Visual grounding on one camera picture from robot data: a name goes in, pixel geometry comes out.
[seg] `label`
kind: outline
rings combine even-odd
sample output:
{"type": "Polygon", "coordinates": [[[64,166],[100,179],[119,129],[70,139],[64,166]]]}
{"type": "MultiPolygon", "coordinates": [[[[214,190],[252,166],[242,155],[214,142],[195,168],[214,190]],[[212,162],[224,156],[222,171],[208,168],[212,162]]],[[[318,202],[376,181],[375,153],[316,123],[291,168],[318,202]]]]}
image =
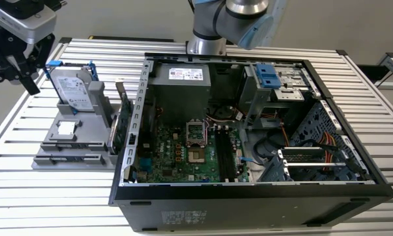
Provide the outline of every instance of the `label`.
{"type": "Polygon", "coordinates": [[[52,157],[51,160],[54,161],[67,161],[66,157],[52,157]]]}
{"type": "Polygon", "coordinates": [[[242,120],[242,118],[243,118],[243,113],[239,112],[238,115],[236,115],[236,120],[242,120]]]}
{"type": "Polygon", "coordinates": [[[171,80],[204,80],[203,69],[172,68],[170,69],[171,80]]]}
{"type": "Polygon", "coordinates": [[[94,110],[90,95],[87,94],[86,85],[78,77],[58,77],[62,92],[68,101],[68,104],[82,110],[94,110]]]}
{"type": "Polygon", "coordinates": [[[207,210],[163,211],[162,219],[166,225],[204,224],[207,210]]]}
{"type": "Polygon", "coordinates": [[[71,144],[58,144],[60,148],[72,148],[74,146],[71,144]]]}

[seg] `orange wire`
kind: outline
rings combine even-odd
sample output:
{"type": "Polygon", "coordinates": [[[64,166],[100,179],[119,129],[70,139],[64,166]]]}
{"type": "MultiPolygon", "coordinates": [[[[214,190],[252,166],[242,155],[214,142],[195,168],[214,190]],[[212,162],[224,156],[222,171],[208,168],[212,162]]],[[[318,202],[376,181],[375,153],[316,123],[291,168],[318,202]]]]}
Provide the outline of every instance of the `orange wire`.
{"type": "MultiPolygon", "coordinates": [[[[328,133],[327,132],[324,132],[324,135],[326,135],[326,137],[327,137],[327,144],[328,144],[328,133]]],[[[326,151],[326,163],[330,163],[330,155],[328,155],[328,151],[326,151]]]]}
{"type": "Polygon", "coordinates": [[[330,135],[330,137],[331,137],[331,139],[332,139],[332,145],[334,146],[336,146],[336,141],[335,141],[335,138],[332,137],[332,135],[331,134],[328,134],[330,135]]]}
{"type": "Polygon", "coordinates": [[[284,142],[286,142],[286,146],[288,147],[290,146],[290,142],[288,142],[288,136],[287,136],[287,133],[286,133],[286,129],[284,129],[284,126],[282,126],[282,130],[283,130],[283,134],[284,134],[284,142]]]}

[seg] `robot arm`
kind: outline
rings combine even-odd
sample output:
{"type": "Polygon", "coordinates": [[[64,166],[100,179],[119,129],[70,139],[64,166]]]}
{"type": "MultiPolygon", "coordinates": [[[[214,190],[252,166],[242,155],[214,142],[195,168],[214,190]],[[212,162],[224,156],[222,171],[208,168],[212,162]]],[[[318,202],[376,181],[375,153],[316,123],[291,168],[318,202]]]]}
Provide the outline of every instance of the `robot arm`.
{"type": "Polygon", "coordinates": [[[60,0],[0,0],[0,82],[22,83],[31,95],[40,92],[34,79],[46,67],[55,41],[55,11],[66,4],[60,0]],[[28,44],[35,46],[26,58],[28,44]]]}
{"type": "Polygon", "coordinates": [[[194,38],[188,54],[226,55],[227,40],[251,50],[274,24],[268,0],[195,0],[194,38]]]}
{"type": "MultiPolygon", "coordinates": [[[[190,54],[226,55],[227,40],[254,49],[274,23],[267,14],[268,0],[195,0],[194,38],[190,54]]],[[[56,26],[56,11],[66,0],[0,0],[0,82],[22,83],[38,94],[34,79],[46,67],[56,26]],[[28,58],[27,45],[35,44],[28,58]]]]}

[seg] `white wall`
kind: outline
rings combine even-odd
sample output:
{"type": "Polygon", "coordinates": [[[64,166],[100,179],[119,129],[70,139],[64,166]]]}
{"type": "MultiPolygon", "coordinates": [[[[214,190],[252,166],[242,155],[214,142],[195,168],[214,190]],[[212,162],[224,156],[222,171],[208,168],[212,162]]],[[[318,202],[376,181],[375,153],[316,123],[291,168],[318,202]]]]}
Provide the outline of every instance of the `white wall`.
{"type": "Polygon", "coordinates": [[[187,0],[68,0],[58,12],[59,37],[91,35],[191,39],[194,13],[187,0]]]}
{"type": "Polygon", "coordinates": [[[393,52],[393,0],[288,0],[272,46],[344,49],[376,64],[393,52]]]}

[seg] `motherboard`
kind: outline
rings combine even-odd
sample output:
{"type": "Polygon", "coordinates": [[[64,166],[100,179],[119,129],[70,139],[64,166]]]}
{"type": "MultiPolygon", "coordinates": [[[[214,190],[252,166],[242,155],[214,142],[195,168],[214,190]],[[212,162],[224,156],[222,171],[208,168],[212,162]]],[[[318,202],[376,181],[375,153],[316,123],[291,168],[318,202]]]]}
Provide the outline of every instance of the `motherboard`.
{"type": "Polygon", "coordinates": [[[152,156],[140,158],[139,182],[222,182],[226,169],[234,179],[231,182],[247,182],[248,172],[239,158],[243,156],[242,140],[238,129],[208,128],[204,125],[203,134],[192,123],[184,127],[159,126],[155,150],[152,156]],[[223,134],[228,144],[219,143],[219,134],[223,134]],[[206,144],[190,144],[194,139],[206,140],[206,144]],[[231,153],[232,163],[222,163],[224,152],[231,153]]]}

